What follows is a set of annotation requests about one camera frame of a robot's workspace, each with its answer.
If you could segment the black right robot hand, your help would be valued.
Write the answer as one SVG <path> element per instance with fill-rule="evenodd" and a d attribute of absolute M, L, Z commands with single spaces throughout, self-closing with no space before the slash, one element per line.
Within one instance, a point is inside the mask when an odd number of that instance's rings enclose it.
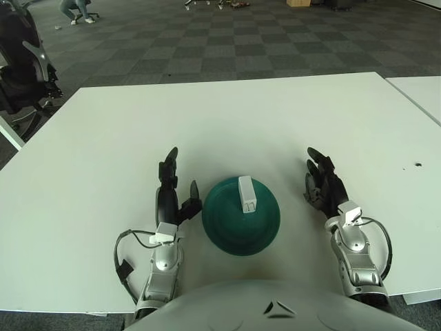
<path fill-rule="evenodd" d="M 338 216 L 338 206 L 348 202 L 349 197 L 344 183 L 334 172 L 335 167 L 330 157 L 312 147 L 307 148 L 309 159 L 306 162 L 308 172 L 305 175 L 306 201 L 327 219 Z"/>

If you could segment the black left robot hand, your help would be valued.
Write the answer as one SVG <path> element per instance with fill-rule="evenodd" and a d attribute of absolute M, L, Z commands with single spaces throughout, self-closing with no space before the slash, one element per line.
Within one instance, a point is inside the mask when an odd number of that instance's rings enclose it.
<path fill-rule="evenodd" d="M 156 225 L 166 223 L 177 228 L 186 221 L 194 218 L 203 209 L 203 202 L 199 196 L 195 180 L 191 182 L 189 198 L 181 205 L 178 202 L 176 189 L 178 177 L 176 175 L 176 159 L 178 148 L 173 147 L 164 161 L 158 164 L 158 179 L 160 186 L 156 191 Z"/>

